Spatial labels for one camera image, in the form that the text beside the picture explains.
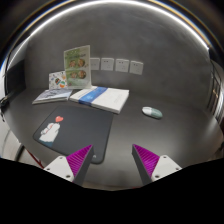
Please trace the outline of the gripper right finger with purple grooved pad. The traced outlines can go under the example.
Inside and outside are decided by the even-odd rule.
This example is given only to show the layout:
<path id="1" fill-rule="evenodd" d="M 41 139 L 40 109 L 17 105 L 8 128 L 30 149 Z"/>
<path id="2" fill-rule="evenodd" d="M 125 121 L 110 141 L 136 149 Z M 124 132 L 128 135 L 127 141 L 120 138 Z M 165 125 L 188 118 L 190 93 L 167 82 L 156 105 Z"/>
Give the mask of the gripper right finger with purple grooved pad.
<path id="1" fill-rule="evenodd" d="M 158 156 L 136 144 L 132 145 L 132 155 L 144 185 L 181 170 L 169 156 Z"/>

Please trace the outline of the gripper left finger with purple grooved pad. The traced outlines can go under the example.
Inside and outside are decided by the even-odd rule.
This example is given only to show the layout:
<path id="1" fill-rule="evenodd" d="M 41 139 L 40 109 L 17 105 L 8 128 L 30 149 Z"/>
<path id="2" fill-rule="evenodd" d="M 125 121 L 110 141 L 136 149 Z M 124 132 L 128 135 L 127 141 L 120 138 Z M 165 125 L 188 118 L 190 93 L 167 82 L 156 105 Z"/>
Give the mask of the gripper left finger with purple grooved pad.
<path id="1" fill-rule="evenodd" d="M 67 157 L 58 156 L 44 170 L 81 186 L 93 155 L 93 146 L 89 145 Z"/>

